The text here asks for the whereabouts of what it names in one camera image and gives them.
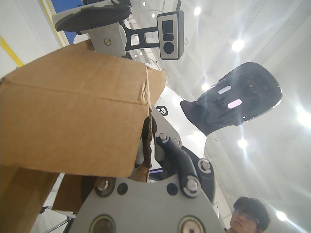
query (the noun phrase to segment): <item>metal leg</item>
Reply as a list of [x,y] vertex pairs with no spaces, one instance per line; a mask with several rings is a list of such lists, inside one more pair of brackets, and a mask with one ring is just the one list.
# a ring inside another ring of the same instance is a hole
[[67,218],[65,221],[63,221],[63,222],[57,224],[57,225],[54,226],[53,228],[50,228],[49,230],[47,230],[47,231],[45,231],[45,232],[43,232],[43,233],[50,233],[50,232],[52,232],[53,230],[55,230],[55,229],[59,228],[60,226],[64,225],[65,223],[69,222],[70,220],[71,220],[70,218]]
[[66,228],[64,229],[64,231],[62,233],[69,233],[71,225],[73,224],[74,219],[70,218],[70,220],[68,221]]

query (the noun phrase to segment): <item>black rubber pad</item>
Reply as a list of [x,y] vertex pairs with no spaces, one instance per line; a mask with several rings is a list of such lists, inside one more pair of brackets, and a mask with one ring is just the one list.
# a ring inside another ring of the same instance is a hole
[[131,14],[130,0],[111,0],[113,5],[87,7],[76,14],[70,14],[55,24],[57,31],[79,32],[125,20]]

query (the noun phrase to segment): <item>robot eye light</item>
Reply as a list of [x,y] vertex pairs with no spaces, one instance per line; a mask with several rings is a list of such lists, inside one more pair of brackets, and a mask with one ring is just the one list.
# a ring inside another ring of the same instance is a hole
[[223,93],[225,93],[226,91],[229,91],[230,89],[231,89],[231,86],[228,85],[228,86],[222,88],[221,90],[219,90],[218,93],[219,93],[219,94],[223,94]]
[[242,100],[238,99],[238,100],[230,102],[228,104],[228,108],[232,109],[232,108],[235,108],[235,107],[237,107],[238,105],[241,105],[241,104],[242,104]]

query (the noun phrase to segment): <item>camera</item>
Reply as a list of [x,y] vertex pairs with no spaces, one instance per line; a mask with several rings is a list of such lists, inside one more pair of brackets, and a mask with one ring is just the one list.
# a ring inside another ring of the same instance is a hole
[[183,54],[184,13],[173,11],[157,16],[160,57],[178,60]]

